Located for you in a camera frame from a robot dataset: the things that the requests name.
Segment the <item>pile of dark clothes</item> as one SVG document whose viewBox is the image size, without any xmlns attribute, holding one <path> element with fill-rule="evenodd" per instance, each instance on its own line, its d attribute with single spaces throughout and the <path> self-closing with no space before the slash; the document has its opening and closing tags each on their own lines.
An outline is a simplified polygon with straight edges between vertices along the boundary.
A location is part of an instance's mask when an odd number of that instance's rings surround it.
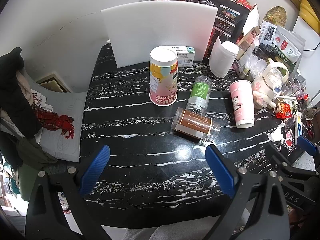
<svg viewBox="0 0 320 240">
<path fill-rule="evenodd" d="M 16 72 L 24 67 L 21 51 L 20 47 L 16 47 L 10 53 L 1 56 L 1 109 L 7 112 L 25 136 L 22 143 L 17 145 L 20 158 L 25 164 L 41 169 L 43 165 L 35 159 L 37 154 L 30 152 L 31 144 L 36 143 L 34 135 L 39 132 L 41 125 L 17 83 Z"/>
</svg>

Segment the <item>black printed paper bag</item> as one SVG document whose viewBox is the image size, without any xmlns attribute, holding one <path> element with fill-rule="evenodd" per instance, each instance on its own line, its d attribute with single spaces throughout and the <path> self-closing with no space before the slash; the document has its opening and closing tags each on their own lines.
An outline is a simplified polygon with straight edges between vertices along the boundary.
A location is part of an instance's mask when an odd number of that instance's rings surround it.
<svg viewBox="0 0 320 240">
<path fill-rule="evenodd" d="M 217 8 L 214 26 L 203 57 L 203 62 L 206 62 L 218 37 L 221 43 L 225 41 L 237 42 L 250 10 L 230 0 L 200 0 L 199 3 Z"/>
</svg>

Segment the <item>red tasselled scarf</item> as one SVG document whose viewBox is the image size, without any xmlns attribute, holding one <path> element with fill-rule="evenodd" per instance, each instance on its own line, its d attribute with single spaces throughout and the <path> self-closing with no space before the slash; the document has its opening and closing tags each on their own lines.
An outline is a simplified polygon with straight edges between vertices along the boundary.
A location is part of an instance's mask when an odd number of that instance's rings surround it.
<svg viewBox="0 0 320 240">
<path fill-rule="evenodd" d="M 40 125 L 47 130 L 57 131 L 61 130 L 61 135 L 66 139 L 73 139 L 75 135 L 75 128 L 73 126 L 74 118 L 67 115 L 58 115 L 55 112 L 47 111 L 36 104 L 40 99 L 33 93 L 34 102 L 32 104 L 33 113 L 36 115 Z"/>
</svg>

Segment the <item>cardboard gift box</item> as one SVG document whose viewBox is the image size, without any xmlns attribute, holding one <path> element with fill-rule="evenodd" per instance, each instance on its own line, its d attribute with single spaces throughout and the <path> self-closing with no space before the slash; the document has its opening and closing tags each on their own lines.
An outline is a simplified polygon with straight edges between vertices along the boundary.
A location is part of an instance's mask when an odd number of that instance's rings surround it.
<svg viewBox="0 0 320 240">
<path fill-rule="evenodd" d="M 239 52 L 236 56 L 240 60 L 250 45 L 254 42 L 255 38 L 261 33 L 259 27 L 253 27 L 238 43 Z"/>
</svg>

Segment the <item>crumpled white tissue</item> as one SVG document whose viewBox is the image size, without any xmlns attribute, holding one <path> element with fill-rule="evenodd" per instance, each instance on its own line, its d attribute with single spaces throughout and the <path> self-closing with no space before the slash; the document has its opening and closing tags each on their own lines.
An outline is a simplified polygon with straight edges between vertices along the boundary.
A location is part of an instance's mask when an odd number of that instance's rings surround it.
<svg viewBox="0 0 320 240">
<path fill-rule="evenodd" d="M 271 141 L 271 142 L 278 142 L 278 141 L 283 142 L 284 141 L 284 137 L 281 133 L 281 128 L 279 128 L 279 127 L 277 127 L 273 132 L 268 133 L 267 137 L 268 137 L 269 141 Z"/>
</svg>

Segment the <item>colourful balloon paper cup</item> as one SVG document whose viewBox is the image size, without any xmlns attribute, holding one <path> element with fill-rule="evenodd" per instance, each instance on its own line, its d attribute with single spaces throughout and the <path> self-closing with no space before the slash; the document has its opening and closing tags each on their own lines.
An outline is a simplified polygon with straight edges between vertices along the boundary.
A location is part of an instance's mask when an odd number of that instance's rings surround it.
<svg viewBox="0 0 320 240">
<path fill-rule="evenodd" d="M 157 106 L 172 105 L 177 99 L 177 53 L 166 46 L 150 52 L 149 98 Z"/>
</svg>

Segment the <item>pink panda paper cup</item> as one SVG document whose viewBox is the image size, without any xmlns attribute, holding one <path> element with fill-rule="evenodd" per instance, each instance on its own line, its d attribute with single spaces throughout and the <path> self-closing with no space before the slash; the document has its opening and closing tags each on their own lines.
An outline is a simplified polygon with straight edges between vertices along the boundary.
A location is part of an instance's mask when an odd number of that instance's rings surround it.
<svg viewBox="0 0 320 240">
<path fill-rule="evenodd" d="M 247 80 L 238 80 L 230 84 L 236 127 L 240 129 L 254 126 L 254 103 L 252 84 Z"/>
</svg>

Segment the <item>white medicine box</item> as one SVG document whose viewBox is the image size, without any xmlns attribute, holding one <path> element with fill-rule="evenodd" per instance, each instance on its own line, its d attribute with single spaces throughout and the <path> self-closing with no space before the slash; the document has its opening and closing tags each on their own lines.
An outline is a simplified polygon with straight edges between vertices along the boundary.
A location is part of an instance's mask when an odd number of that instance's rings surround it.
<svg viewBox="0 0 320 240">
<path fill-rule="evenodd" d="M 192 67 L 195 50 L 193 47 L 186 46 L 164 46 L 164 48 L 175 51 L 177 54 L 178 67 Z"/>
</svg>

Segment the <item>white green tea pouch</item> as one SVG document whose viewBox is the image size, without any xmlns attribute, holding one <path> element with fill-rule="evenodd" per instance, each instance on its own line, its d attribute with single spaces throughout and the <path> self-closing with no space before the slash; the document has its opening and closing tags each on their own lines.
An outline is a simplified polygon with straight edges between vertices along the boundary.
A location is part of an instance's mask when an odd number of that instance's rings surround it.
<svg viewBox="0 0 320 240">
<path fill-rule="evenodd" d="M 276 48 L 277 57 L 287 66 L 289 73 L 295 75 L 305 48 L 305 39 L 277 25 L 272 46 Z"/>
</svg>

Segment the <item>white foam board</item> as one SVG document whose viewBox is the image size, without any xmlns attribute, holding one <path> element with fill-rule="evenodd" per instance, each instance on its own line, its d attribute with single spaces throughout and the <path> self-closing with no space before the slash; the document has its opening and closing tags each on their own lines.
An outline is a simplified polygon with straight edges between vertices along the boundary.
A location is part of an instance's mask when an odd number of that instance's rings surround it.
<svg viewBox="0 0 320 240">
<path fill-rule="evenodd" d="M 195 61 L 202 61 L 217 8 L 182 1 L 144 1 L 107 8 L 101 14 L 121 68 L 147 62 L 157 46 L 193 47 Z"/>
</svg>

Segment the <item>woven straw fan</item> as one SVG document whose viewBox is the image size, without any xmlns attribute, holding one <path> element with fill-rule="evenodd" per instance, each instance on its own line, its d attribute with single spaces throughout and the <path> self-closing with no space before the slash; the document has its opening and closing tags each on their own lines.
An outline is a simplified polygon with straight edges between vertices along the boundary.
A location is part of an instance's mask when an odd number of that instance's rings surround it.
<svg viewBox="0 0 320 240">
<path fill-rule="evenodd" d="M 272 7 L 264 16 L 264 21 L 270 22 L 274 25 L 285 27 L 287 22 L 286 10 L 281 6 Z"/>
</svg>

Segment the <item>red snack packet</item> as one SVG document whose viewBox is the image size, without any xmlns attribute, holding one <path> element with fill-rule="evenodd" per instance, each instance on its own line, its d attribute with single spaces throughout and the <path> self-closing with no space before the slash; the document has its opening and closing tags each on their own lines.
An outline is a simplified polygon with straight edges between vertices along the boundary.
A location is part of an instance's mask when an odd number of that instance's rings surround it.
<svg viewBox="0 0 320 240">
<path fill-rule="evenodd" d="M 291 107 L 287 103 L 278 103 L 274 108 L 277 119 L 288 119 L 292 117 Z"/>
</svg>

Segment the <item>clear jar brown label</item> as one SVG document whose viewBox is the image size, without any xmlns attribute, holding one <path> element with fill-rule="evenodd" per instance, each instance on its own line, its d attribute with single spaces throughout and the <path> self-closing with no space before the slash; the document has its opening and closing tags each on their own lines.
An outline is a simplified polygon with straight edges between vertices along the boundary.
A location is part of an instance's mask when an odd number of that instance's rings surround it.
<svg viewBox="0 0 320 240">
<path fill-rule="evenodd" d="M 176 110 L 171 129 L 207 142 L 213 142 L 220 133 L 217 122 L 181 107 Z"/>
</svg>

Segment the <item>clear jar green label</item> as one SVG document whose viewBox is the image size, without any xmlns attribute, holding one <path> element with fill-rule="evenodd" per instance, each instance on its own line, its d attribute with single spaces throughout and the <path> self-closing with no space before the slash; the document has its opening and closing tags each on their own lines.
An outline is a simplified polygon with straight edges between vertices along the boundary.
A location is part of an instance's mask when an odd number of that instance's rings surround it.
<svg viewBox="0 0 320 240">
<path fill-rule="evenodd" d="M 198 76 L 193 84 L 185 109 L 204 116 L 208 108 L 212 85 L 210 77 Z"/>
</svg>

